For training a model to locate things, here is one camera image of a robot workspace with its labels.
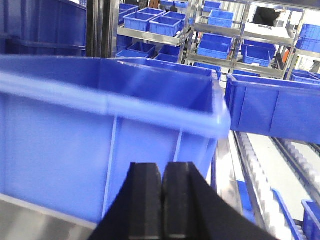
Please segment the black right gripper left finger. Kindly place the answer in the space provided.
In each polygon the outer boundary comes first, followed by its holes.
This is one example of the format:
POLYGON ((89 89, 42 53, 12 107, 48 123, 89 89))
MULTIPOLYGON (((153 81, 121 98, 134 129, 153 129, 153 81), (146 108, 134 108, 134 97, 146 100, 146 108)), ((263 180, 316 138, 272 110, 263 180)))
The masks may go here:
POLYGON ((90 240, 159 240, 162 180, 155 163, 131 163, 116 199, 90 240))

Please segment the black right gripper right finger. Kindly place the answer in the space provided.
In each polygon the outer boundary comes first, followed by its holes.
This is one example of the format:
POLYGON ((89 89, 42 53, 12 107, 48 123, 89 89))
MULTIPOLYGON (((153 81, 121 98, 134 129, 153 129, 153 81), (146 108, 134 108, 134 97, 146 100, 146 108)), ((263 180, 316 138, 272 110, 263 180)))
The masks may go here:
POLYGON ((192 162, 167 164, 162 193, 165 240, 274 239, 219 197, 192 162))

